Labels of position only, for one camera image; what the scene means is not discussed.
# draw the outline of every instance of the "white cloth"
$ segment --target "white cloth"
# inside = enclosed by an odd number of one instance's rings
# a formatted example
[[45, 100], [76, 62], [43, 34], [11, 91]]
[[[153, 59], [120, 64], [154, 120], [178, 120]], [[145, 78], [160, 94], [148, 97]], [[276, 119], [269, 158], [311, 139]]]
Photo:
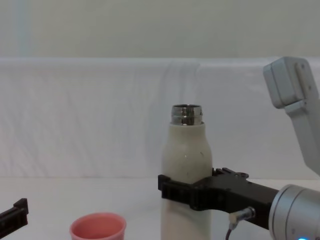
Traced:
[[[0, 59], [1, 177], [155, 177], [173, 104], [200, 104], [215, 168], [314, 179], [275, 109], [275, 58]], [[320, 58], [310, 59], [320, 83]]]

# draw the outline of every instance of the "black plastic bracket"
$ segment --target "black plastic bracket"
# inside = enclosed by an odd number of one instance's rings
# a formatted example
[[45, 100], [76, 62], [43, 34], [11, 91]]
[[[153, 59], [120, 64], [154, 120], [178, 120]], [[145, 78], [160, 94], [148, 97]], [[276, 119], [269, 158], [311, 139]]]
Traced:
[[13, 207], [0, 213], [0, 239], [28, 224], [28, 201], [22, 198]]
[[193, 184], [159, 175], [158, 189], [163, 199], [187, 204], [195, 211], [220, 210], [234, 213], [252, 207], [255, 209], [255, 217], [248, 222], [269, 229], [269, 212], [278, 190], [250, 182], [248, 177], [246, 173], [228, 168], [212, 169], [212, 176]]

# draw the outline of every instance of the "table surface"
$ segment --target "table surface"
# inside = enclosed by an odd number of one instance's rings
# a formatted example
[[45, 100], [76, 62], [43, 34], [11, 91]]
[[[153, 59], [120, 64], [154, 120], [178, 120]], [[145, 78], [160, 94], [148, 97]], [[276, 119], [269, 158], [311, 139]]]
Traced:
[[[296, 184], [320, 191], [320, 180], [251, 181], [275, 189]], [[20, 198], [28, 198], [29, 204], [29, 224], [6, 240], [68, 240], [70, 224], [94, 212], [124, 216], [125, 240], [160, 239], [161, 198], [155, 178], [1, 178], [0, 192], [1, 212]], [[228, 214], [214, 211], [212, 216], [213, 239], [222, 240], [228, 228]], [[232, 239], [270, 240], [271, 237], [267, 230], [241, 222]]]

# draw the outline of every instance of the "plastic cup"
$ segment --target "plastic cup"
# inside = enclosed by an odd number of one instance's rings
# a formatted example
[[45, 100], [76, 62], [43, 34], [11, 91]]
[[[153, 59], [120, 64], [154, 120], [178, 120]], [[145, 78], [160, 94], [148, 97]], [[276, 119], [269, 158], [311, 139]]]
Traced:
[[72, 240], [124, 240], [126, 220], [110, 212], [82, 216], [70, 226]]

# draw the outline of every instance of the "bottle opening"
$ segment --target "bottle opening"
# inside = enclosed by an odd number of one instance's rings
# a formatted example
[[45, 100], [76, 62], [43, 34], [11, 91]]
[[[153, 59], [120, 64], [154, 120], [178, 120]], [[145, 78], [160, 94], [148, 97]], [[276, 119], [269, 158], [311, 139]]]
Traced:
[[202, 107], [194, 104], [173, 105], [171, 110], [171, 123], [174, 125], [201, 125]]

